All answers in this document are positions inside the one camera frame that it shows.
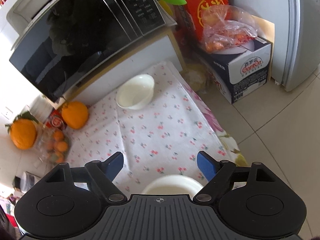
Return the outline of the cream bowl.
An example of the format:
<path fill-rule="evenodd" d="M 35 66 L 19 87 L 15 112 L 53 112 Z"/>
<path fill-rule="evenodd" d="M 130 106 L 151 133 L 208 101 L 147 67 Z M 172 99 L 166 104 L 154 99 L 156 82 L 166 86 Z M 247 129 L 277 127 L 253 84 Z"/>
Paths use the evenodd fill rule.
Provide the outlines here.
<path fill-rule="evenodd" d="M 182 175 L 168 175 L 152 181 L 142 194 L 188 194 L 195 196 L 203 185 L 193 178 Z"/>
<path fill-rule="evenodd" d="M 151 75 L 134 76 L 120 86 L 116 95 L 116 103 L 122 109 L 143 109 L 151 102 L 154 88 L 155 80 Z"/>

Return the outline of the glass jar of tangerines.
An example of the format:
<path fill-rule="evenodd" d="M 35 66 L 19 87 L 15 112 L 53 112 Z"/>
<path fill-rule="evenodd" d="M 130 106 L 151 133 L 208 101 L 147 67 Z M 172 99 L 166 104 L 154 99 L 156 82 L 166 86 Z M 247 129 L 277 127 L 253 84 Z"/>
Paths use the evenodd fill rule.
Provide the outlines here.
<path fill-rule="evenodd" d="M 57 165 L 64 163 L 71 147 L 70 139 L 58 128 L 41 127 L 33 148 L 42 162 Z"/>

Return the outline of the large orange on table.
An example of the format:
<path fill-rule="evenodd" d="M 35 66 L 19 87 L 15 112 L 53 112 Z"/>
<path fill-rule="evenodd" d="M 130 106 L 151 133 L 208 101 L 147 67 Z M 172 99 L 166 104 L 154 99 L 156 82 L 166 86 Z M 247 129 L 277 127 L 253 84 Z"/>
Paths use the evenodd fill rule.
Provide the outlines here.
<path fill-rule="evenodd" d="M 72 129 L 81 129 L 88 121 L 89 111 L 85 104 L 72 101 L 62 106 L 61 115 L 67 126 Z"/>

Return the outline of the red can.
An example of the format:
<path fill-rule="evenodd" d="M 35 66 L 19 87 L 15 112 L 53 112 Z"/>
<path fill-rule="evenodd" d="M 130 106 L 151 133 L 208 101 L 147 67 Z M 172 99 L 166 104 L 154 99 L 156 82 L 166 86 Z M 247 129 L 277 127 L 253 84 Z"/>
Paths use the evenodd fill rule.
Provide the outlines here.
<path fill-rule="evenodd" d="M 67 124 L 62 118 L 61 113 L 58 110 L 52 110 L 50 115 L 48 116 L 45 125 L 49 128 L 57 128 L 60 130 L 65 130 L 67 127 Z"/>

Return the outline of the cherry print tablecloth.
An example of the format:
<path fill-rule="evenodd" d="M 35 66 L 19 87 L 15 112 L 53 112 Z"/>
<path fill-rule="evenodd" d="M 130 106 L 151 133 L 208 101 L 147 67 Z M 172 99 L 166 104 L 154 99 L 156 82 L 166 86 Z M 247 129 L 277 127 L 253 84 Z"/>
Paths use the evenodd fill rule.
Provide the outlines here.
<path fill-rule="evenodd" d="M 154 65 L 146 73 L 155 80 L 155 93 L 146 107 L 122 109 L 116 92 L 111 92 L 89 109 L 83 129 L 67 131 L 71 139 L 67 162 L 72 167 L 121 152 L 124 167 L 113 182 L 129 196 L 173 174 L 205 185 L 207 180 L 196 164 L 200 151 L 216 160 L 247 165 L 236 141 L 171 62 Z"/>

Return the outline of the large orange on jar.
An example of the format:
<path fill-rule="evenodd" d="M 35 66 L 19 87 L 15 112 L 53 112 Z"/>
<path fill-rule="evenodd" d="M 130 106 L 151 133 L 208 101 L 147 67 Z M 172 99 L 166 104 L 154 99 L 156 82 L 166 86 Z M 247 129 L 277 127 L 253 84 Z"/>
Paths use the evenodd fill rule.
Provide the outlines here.
<path fill-rule="evenodd" d="M 26 111 L 17 115 L 12 123 L 4 126 L 13 144 L 20 150 L 28 150 L 35 144 L 38 123 L 35 117 Z"/>

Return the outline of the stack of white cups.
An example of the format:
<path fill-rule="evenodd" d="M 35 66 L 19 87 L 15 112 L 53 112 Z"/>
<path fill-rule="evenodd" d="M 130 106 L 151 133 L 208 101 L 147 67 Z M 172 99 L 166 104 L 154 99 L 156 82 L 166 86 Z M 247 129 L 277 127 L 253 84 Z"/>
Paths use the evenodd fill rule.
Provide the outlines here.
<path fill-rule="evenodd" d="M 52 105 L 41 95 L 32 102 L 29 112 L 39 122 L 45 123 L 53 110 Z"/>

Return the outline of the Ganten water carton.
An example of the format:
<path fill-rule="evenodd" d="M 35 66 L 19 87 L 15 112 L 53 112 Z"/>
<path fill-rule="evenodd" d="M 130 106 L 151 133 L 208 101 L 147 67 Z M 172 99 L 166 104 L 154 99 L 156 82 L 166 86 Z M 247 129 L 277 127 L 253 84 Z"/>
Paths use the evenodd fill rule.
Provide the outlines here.
<path fill-rule="evenodd" d="M 195 55 L 213 76 L 220 93 L 233 104 L 263 86 L 270 79 L 272 68 L 274 23 L 253 17 L 258 24 L 258 37 L 231 49 L 209 54 L 197 47 Z"/>

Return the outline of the white gold-edged stand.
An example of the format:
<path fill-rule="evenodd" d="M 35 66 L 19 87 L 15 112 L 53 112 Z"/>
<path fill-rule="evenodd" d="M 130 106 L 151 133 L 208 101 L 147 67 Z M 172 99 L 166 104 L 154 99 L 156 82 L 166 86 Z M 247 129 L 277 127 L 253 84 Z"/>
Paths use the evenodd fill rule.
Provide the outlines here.
<path fill-rule="evenodd" d="M 161 27 L 129 45 L 93 70 L 57 103 L 52 103 L 52 106 L 58 109 L 65 101 L 73 100 L 91 106 L 128 79 L 162 61 L 172 62 L 179 72 L 186 68 L 178 43 L 169 27 Z"/>

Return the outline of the plastic bag of fruit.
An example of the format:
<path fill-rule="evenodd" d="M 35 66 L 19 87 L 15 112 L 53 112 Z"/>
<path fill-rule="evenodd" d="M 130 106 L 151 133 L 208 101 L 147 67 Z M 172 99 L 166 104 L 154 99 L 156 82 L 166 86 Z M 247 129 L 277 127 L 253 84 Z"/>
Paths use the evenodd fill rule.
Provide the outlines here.
<path fill-rule="evenodd" d="M 202 12 L 201 48 L 217 53 L 257 38 L 258 25 L 251 14 L 232 5 L 214 5 Z"/>

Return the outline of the black microwave oven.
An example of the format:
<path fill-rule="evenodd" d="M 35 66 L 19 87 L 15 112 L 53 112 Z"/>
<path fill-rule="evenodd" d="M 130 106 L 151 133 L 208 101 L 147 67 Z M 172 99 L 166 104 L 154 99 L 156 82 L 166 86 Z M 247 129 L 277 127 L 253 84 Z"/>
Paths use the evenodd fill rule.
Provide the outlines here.
<path fill-rule="evenodd" d="M 14 0 L 10 63 L 57 102 L 121 50 L 165 25 L 156 0 Z"/>

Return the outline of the white refrigerator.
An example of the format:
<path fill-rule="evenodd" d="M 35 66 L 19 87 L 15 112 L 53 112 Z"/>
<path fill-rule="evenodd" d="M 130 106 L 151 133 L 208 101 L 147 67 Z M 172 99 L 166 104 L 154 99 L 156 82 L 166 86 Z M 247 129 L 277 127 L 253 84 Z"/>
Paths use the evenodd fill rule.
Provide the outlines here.
<path fill-rule="evenodd" d="M 319 0 L 229 0 L 274 23 L 271 76 L 292 91 L 319 65 Z"/>

